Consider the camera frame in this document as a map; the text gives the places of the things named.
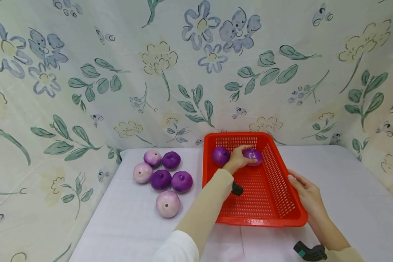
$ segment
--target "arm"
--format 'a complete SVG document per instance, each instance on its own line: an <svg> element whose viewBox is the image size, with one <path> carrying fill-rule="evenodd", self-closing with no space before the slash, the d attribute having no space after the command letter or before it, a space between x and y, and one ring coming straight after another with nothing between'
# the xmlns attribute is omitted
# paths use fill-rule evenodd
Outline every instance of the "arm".
<svg viewBox="0 0 393 262"><path fill-rule="evenodd" d="M232 175L247 163L256 162L255 159L244 158L242 155L242 150L249 147L251 146L243 145L233 151L229 162L224 165L223 169L218 169L175 228L175 230L185 232L194 240L200 257L222 204L232 191L234 181Z"/></svg>
<svg viewBox="0 0 393 262"><path fill-rule="evenodd" d="M319 242L328 250L330 262L361 262L360 254L351 248L346 238L329 218L320 189L300 174L290 171L288 179L298 192L300 201L309 214L308 223Z"/></svg>

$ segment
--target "beige jacket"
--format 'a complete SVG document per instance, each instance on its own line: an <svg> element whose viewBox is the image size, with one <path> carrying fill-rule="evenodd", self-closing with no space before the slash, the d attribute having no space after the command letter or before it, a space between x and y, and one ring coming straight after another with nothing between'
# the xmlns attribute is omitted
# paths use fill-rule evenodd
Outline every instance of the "beige jacket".
<svg viewBox="0 0 393 262"><path fill-rule="evenodd" d="M196 196L190 209L175 230L186 232L195 242L199 257L202 257L205 243L213 228L223 202L231 192L234 179L224 169L218 169L213 178ZM354 248L342 251L328 251L328 262L364 262Z"/></svg>

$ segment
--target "floral curtain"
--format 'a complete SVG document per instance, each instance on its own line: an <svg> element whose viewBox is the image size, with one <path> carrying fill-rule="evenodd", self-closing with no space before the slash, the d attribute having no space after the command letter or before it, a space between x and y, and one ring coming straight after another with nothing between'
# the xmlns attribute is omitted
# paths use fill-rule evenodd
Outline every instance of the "floral curtain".
<svg viewBox="0 0 393 262"><path fill-rule="evenodd" d="M393 193L393 0L0 0L0 261L67 261L121 150L230 131Z"/></svg>

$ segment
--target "blue flower print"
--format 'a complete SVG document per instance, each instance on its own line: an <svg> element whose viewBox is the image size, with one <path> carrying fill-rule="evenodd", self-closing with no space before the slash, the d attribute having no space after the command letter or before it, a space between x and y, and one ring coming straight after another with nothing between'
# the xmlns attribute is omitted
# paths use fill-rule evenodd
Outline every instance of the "blue flower print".
<svg viewBox="0 0 393 262"><path fill-rule="evenodd" d="M25 47L25 39L20 36L9 38L6 29L0 23L0 72L7 69L14 77L24 78L25 71L19 63L32 64L32 59L22 51Z"/></svg>
<svg viewBox="0 0 393 262"><path fill-rule="evenodd" d="M81 15L83 14L83 10L82 10L81 6L78 4L72 5L70 0L62 0L62 1L61 0L52 0L52 4L54 5L55 8L57 8L59 10L63 9L65 16L71 15L72 17L77 18L77 14L81 14Z"/></svg>
<svg viewBox="0 0 393 262"><path fill-rule="evenodd" d="M188 24L183 28L182 39L184 41L191 41L194 50L200 50L202 47L202 39L207 43L213 41L213 34L211 29L217 28L221 20L218 17L211 16L210 3L206 0L202 1L198 6L198 14L189 9L185 12L185 22Z"/></svg>
<svg viewBox="0 0 393 262"><path fill-rule="evenodd" d="M29 34L31 36L31 39L28 39L29 48L39 59L44 60L44 64L48 69L50 69L50 66L60 68L59 62L66 63L68 61L68 58L60 53L60 50L64 47L64 42L56 34L48 34L48 46L47 41L38 31L31 28Z"/></svg>
<svg viewBox="0 0 393 262"><path fill-rule="evenodd" d="M240 8L232 20L227 20L220 27L219 33L222 41L226 43L223 46L224 52L229 52L232 48L235 53L243 52L243 47L250 49L254 46L252 34L261 28L260 16L253 15L246 24L246 13ZM247 33L243 34L243 28L246 25Z"/></svg>
<svg viewBox="0 0 393 262"><path fill-rule="evenodd" d="M206 44L204 47L205 57L198 60L199 66L207 67L207 73L213 72L218 73L221 71L221 64L227 61L227 57L224 55L218 55L221 52L221 44L216 44L214 48L210 44Z"/></svg>
<svg viewBox="0 0 393 262"><path fill-rule="evenodd" d="M36 79L33 85L33 92L40 95L47 92L48 96L55 97L55 91L61 91L61 86L57 83L57 77L53 73L47 74L47 67L43 63L38 64L38 68L29 67L29 75Z"/></svg>

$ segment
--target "left hand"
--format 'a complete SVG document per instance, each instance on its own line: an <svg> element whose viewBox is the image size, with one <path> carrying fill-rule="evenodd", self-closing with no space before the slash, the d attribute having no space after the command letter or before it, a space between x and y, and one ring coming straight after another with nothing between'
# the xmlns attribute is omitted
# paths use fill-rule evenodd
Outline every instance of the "left hand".
<svg viewBox="0 0 393 262"><path fill-rule="evenodd" d="M230 156L230 160L226 165L223 166L223 169L229 171L231 175L235 173L240 168L243 168L248 163L256 163L256 159L243 157L242 151L244 149L252 148L249 144L243 144L233 150Z"/></svg>

